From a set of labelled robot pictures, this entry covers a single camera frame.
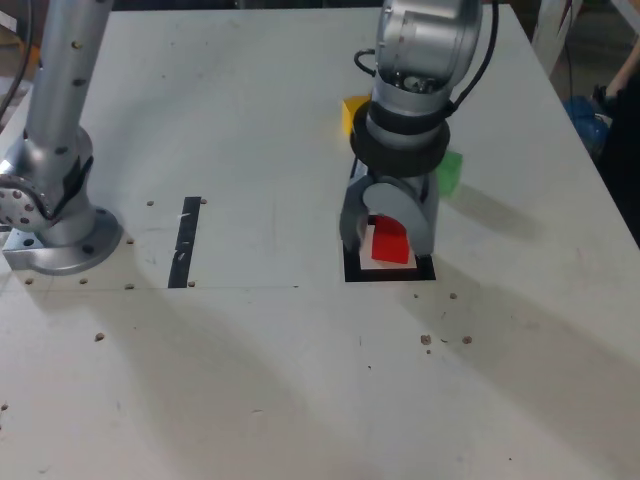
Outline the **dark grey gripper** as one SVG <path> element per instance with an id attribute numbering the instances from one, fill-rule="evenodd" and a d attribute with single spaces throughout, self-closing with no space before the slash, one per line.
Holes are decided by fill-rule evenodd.
<path id="1" fill-rule="evenodd" d="M 371 211 L 399 222 L 405 228 L 416 256 L 431 256 L 435 247 L 438 204 L 439 188 L 435 176 L 394 177 L 373 173 L 352 179 L 340 214 L 342 243 L 347 250 L 361 248 Z"/>

